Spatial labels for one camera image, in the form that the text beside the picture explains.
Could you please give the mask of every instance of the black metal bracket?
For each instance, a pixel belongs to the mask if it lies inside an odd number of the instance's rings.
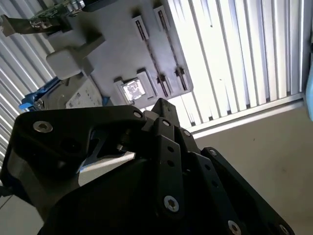
[[[95,139],[101,141],[92,144]],[[113,150],[135,158],[79,187],[84,162]],[[164,99],[144,113],[114,106],[22,114],[0,179],[37,208],[43,235],[103,228],[109,234],[294,234],[216,149],[198,149]]]

